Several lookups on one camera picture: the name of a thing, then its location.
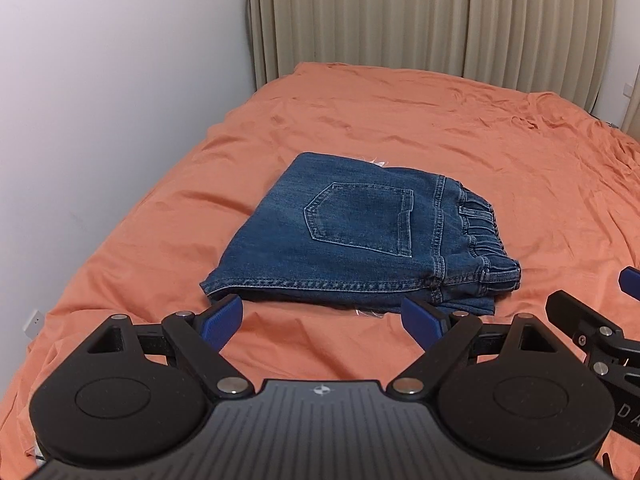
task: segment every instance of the orange bed sheet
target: orange bed sheet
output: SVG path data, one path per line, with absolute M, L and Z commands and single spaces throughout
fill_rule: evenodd
M 638 143 L 548 92 L 301 64 L 212 127 L 79 269 L 0 405 L 2 480 L 34 469 L 28 403 L 43 379 L 110 314 L 149 323 L 204 310 L 198 282 L 307 151 L 445 174 L 491 202 L 523 269 L 520 290 L 497 304 L 497 322 L 521 311 L 545 319 L 546 297 L 563 288 L 640 338 L 640 303 L 617 284 L 623 267 L 640 264 Z M 420 352 L 393 314 L 245 302 L 222 353 L 259 386 L 264 378 L 385 385 Z M 620 478 L 640 466 L 640 448 L 620 436 L 610 434 L 604 450 Z

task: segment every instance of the blue gripper pad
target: blue gripper pad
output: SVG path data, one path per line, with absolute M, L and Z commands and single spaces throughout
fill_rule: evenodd
M 424 351 L 445 335 L 448 330 L 446 316 L 435 308 L 429 312 L 426 307 L 402 298 L 400 304 L 402 326 Z
M 633 267 L 622 269 L 618 283 L 622 292 L 640 301 L 640 270 Z
M 242 324 L 242 300 L 239 296 L 227 296 L 198 317 L 200 337 L 219 352 Z

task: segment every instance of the wall socket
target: wall socket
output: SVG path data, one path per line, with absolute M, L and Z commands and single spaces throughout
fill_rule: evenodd
M 34 339 L 40 332 L 40 329 L 43 327 L 43 325 L 44 314 L 39 310 L 34 310 L 29 316 L 29 319 L 27 319 L 27 322 L 22 327 L 22 330 L 29 339 Z

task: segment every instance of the gray ribbed plate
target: gray ribbed plate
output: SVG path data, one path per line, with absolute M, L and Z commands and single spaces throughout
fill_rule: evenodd
M 258 396 L 221 402 L 202 431 L 144 465 L 85 471 L 52 462 L 38 480 L 608 479 L 595 462 L 513 471 L 447 439 L 430 411 L 389 399 L 375 381 L 268 381 Z

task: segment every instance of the wall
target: wall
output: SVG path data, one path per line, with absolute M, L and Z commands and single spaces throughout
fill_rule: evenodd
M 609 60 L 593 114 L 622 125 L 629 99 L 625 83 L 633 85 L 640 66 L 640 0 L 616 0 Z
M 22 325 L 253 91 L 246 0 L 0 0 L 0 394 Z

